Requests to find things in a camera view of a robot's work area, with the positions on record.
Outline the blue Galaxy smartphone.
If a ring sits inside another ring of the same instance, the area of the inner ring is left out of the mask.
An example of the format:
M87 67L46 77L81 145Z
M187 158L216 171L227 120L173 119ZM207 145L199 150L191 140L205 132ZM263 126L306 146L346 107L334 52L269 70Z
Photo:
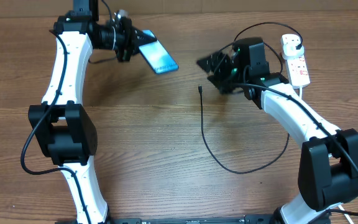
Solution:
M174 72L179 69L178 64L168 53L159 40L139 47L145 61L155 74Z

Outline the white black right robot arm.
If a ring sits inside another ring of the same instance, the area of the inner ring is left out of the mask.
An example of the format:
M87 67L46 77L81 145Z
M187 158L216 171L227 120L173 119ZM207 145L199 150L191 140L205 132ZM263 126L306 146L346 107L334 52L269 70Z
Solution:
M272 73L259 37L231 43L200 58L198 66L222 94L236 88L275 118L301 149L298 195L271 214L246 215L245 223L329 223L340 206L358 197L358 132L329 123Z

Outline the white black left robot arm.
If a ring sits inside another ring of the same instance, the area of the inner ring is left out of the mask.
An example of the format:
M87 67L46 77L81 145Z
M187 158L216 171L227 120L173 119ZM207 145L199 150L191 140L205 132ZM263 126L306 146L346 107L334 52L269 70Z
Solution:
M134 27L124 10L110 13L104 25L98 21L97 0L74 0L72 10L54 23L51 33L57 49L52 77L41 103L29 107L32 131L21 152L21 166L27 173L64 175L76 207L74 223L113 222L94 168L96 127L83 106L90 56L95 49L109 50L118 62L128 62L141 46L157 41ZM37 172L26 166L25 154L33 138L54 168Z

